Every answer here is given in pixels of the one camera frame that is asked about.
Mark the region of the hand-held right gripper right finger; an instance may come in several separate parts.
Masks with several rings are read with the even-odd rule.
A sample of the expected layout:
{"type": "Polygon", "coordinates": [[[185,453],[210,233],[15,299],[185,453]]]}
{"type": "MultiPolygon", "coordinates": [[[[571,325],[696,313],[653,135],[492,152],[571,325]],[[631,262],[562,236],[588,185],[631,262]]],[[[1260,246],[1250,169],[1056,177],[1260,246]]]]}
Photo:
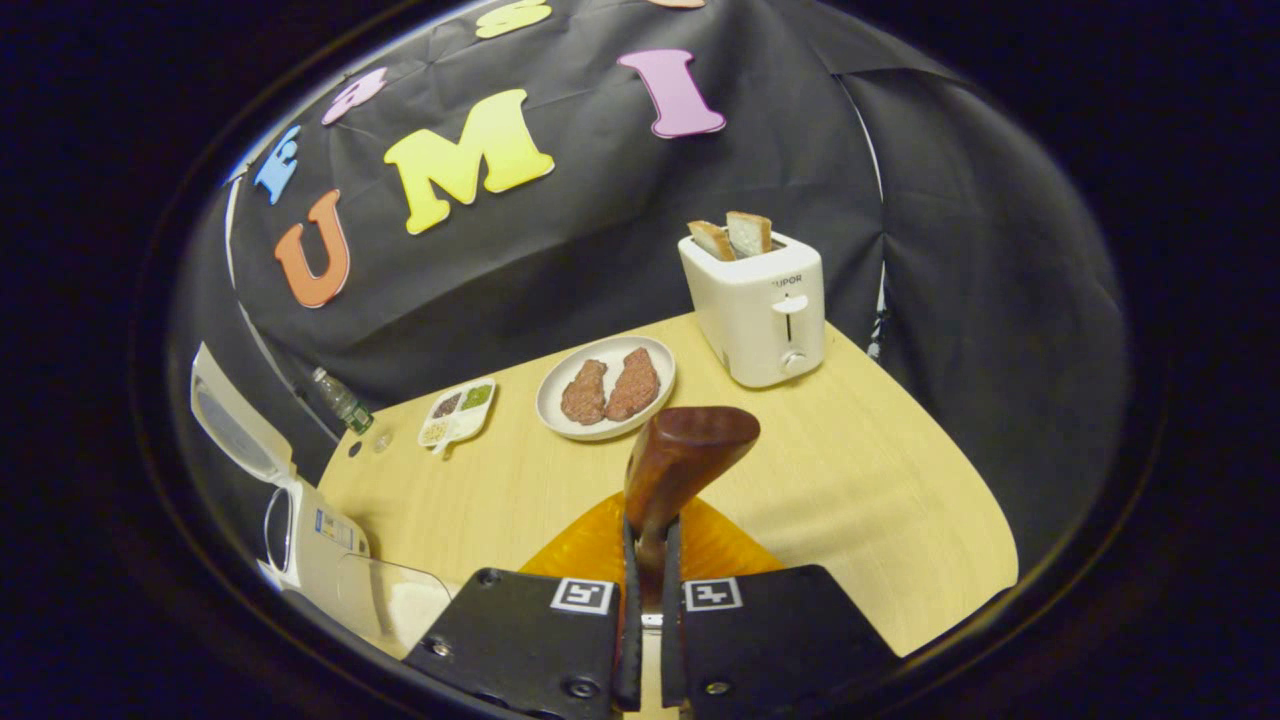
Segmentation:
{"type": "Polygon", "coordinates": [[[662,701],[681,717],[814,719],[899,666],[826,568],[786,568],[708,502],[667,541],[662,701]]]}

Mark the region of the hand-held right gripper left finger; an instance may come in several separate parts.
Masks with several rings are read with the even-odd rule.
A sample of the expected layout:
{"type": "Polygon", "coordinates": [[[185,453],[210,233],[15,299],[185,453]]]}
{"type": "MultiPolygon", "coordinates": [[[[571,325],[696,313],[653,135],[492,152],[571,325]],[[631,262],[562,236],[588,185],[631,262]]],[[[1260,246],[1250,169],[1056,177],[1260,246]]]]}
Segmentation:
{"type": "Polygon", "coordinates": [[[641,698],[643,646],[621,495],[520,571],[476,570],[430,629],[430,675],[535,719],[618,719],[641,698]]]}

